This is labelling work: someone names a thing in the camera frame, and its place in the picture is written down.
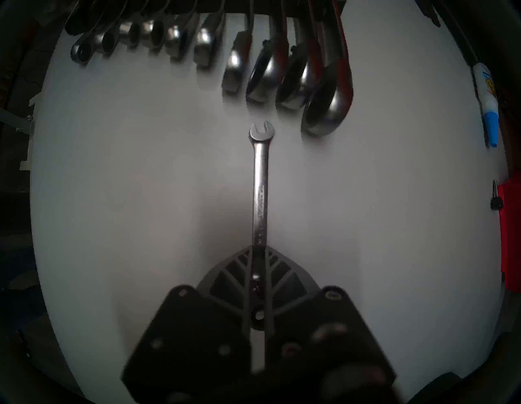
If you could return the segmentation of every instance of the wall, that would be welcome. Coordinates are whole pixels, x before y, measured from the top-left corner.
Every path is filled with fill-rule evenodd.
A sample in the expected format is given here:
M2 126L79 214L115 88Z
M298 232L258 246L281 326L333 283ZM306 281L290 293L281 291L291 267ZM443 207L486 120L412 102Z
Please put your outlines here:
M243 16L228 16L210 71L191 52L176 64L122 46L80 68L62 35L37 106L31 214L49 316L87 398L131 402L119 376L168 290L249 243L247 131L264 119L277 131L268 243L350 294L403 397L486 357L502 141L485 148L470 71L414 1L352 0L342 21L354 102L321 141L301 136L300 114L223 97ZM256 18L250 68L267 37Z

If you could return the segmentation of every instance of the red object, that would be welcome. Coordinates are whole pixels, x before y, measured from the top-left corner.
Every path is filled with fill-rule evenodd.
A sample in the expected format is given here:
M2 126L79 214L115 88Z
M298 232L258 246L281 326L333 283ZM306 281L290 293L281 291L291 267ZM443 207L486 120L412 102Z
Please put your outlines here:
M517 171L503 185L498 186L503 200L499 211L501 222L501 272L505 287L521 293L521 172Z

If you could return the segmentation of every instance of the combination wrench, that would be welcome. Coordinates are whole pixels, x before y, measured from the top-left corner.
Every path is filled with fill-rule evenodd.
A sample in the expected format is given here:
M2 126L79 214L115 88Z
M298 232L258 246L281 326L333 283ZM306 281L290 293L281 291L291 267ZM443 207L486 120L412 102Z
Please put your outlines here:
M254 150L253 169L253 222L252 270L250 273L251 304L258 307L264 302L266 290L266 243L268 236L268 153L275 129L264 121L264 132L255 124L250 127L250 141Z

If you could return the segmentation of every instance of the glue tube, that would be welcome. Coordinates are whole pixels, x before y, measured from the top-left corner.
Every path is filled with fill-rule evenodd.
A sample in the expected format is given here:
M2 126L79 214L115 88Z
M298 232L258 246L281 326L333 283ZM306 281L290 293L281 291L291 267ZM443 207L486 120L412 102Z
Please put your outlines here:
M494 82L490 70L483 63L475 64L472 70L483 111L483 120L487 126L489 145L494 148L498 145L499 127L498 99L495 95Z

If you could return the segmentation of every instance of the blue cap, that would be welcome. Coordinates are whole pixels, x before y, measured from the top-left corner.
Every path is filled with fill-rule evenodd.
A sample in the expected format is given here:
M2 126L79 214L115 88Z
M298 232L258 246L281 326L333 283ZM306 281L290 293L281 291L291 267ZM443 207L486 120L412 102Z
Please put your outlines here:
M483 115L485 125L487 125L487 132L489 135L489 145L491 147L498 146L498 126L499 126L499 115L493 111L488 111Z

